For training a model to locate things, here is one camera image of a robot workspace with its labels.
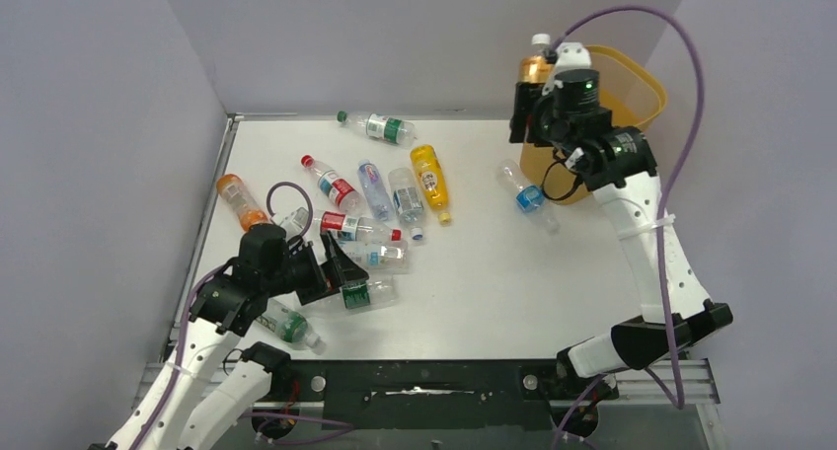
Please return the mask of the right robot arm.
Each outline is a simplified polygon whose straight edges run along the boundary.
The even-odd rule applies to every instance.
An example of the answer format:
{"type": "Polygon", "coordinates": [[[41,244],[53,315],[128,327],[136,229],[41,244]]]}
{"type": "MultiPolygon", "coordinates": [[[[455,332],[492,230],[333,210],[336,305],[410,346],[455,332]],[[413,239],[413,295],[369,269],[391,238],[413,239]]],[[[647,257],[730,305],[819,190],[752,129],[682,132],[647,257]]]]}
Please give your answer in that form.
{"type": "Polygon", "coordinates": [[[590,68],[555,75],[552,84],[515,86],[509,140],[553,148],[610,221],[640,296],[641,312],[558,355],[557,388],[582,396],[594,376],[641,370],[729,326],[728,304],[714,301],[690,266],[662,204],[657,164],[643,131],[617,126],[590,68]]]}

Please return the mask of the amber tea bottle red label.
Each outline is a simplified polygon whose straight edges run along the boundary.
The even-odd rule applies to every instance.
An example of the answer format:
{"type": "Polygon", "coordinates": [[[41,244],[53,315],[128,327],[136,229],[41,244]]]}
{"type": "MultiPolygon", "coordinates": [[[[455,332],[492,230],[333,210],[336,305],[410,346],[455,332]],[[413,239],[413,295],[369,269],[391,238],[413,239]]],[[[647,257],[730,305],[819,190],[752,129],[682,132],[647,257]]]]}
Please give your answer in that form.
{"type": "Polygon", "coordinates": [[[539,33],[531,38],[534,53],[519,63],[517,87],[542,89],[549,80],[557,61],[549,34],[539,33]]]}

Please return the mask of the floral white blue label bottle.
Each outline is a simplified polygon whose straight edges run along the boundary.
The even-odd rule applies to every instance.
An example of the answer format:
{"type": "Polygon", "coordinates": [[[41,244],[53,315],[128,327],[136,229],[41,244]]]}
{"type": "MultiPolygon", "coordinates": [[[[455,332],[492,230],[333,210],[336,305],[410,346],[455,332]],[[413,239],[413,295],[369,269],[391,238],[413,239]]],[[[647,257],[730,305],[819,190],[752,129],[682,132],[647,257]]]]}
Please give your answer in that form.
{"type": "Polygon", "coordinates": [[[340,242],[342,251],[356,264],[369,272],[404,274],[410,270],[408,243],[340,242]]]}

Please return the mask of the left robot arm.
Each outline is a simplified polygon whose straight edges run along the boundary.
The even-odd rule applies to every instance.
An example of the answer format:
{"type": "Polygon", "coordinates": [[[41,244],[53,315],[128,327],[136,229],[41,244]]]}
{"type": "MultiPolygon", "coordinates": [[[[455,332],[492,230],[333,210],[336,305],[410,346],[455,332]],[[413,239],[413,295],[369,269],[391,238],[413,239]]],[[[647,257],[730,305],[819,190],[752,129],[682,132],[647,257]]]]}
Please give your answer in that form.
{"type": "Polygon", "coordinates": [[[318,262],[311,243],[288,239],[278,225],[251,227],[238,255],[190,292],[174,350],[103,448],[209,449],[256,401],[288,390],[289,354],[260,341],[243,350],[220,385],[207,388],[270,298],[295,294],[308,304],[368,279],[331,234],[320,238],[325,262],[318,262]]]}

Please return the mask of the dark green label clear bottle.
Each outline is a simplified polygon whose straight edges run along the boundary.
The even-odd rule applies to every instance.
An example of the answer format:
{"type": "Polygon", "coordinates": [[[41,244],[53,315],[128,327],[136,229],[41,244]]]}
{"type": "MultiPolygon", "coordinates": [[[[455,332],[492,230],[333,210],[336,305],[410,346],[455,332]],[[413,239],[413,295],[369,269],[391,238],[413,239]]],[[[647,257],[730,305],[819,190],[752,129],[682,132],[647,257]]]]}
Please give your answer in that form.
{"type": "Polygon", "coordinates": [[[328,305],[336,313],[361,313],[391,306],[398,300],[393,276],[372,276],[342,287],[328,305]]]}

